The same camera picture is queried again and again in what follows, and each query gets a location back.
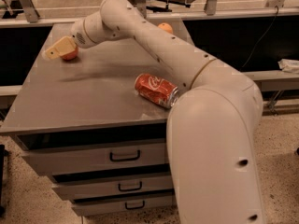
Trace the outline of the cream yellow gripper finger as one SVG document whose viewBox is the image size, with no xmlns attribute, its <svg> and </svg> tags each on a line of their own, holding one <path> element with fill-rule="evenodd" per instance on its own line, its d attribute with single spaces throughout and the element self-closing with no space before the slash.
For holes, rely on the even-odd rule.
<svg viewBox="0 0 299 224">
<path fill-rule="evenodd" d="M 52 60 L 62 58 L 63 55 L 73 51 L 75 47 L 77 47 L 77 44 L 74 42 L 73 38 L 64 36 L 48 48 L 45 51 L 45 55 Z"/>
</svg>

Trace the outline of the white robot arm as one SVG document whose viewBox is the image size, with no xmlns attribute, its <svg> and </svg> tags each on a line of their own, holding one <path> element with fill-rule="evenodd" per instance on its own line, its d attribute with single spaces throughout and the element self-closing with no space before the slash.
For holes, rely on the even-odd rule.
<svg viewBox="0 0 299 224">
<path fill-rule="evenodd" d="M 127 0 L 103 0 L 45 54 L 55 59 L 122 38 L 186 88 L 166 128 L 180 223 L 266 224 L 253 145 L 263 97 L 249 77 L 150 23 Z"/>
</svg>

